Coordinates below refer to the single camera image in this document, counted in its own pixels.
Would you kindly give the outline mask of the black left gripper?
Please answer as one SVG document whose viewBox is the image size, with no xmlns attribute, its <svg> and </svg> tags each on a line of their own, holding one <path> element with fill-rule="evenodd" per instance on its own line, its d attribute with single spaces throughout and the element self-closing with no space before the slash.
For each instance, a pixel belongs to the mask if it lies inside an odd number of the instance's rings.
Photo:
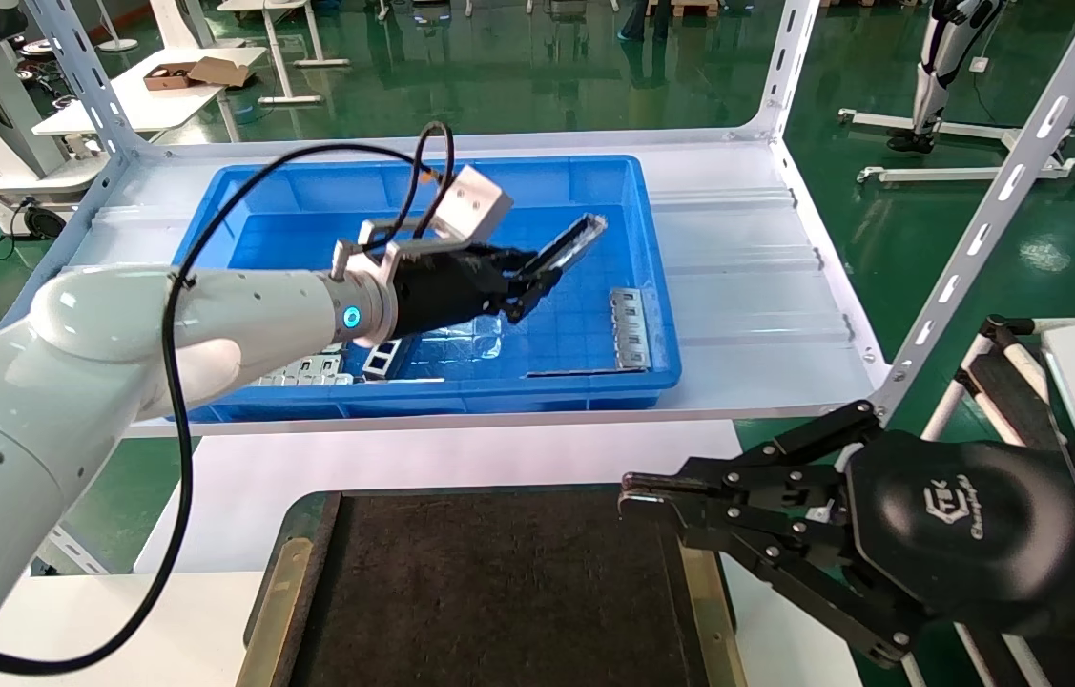
<svg viewBox="0 0 1075 687">
<path fill-rule="evenodd" d="M 390 282 L 397 300 L 390 335 L 418 335 L 484 314 L 519 324 L 562 277 L 560 268 L 540 270 L 538 251 L 488 244 L 403 258 Z"/>
</svg>

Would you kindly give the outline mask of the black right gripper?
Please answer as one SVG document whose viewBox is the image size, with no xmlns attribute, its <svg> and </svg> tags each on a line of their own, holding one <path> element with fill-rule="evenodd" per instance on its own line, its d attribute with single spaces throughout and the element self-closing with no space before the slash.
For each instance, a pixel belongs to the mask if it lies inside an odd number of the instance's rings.
<svg viewBox="0 0 1075 687">
<path fill-rule="evenodd" d="M 1061 453 L 880 434 L 855 401 L 734 458 L 626 474 L 620 513 L 725 553 L 882 668 L 915 649 L 929 614 L 1010 634 L 1072 620 L 1075 484 Z M 829 503 L 845 478 L 825 460 L 856 444 L 868 444 L 845 469 L 857 552 L 843 527 L 765 510 Z"/>
</svg>

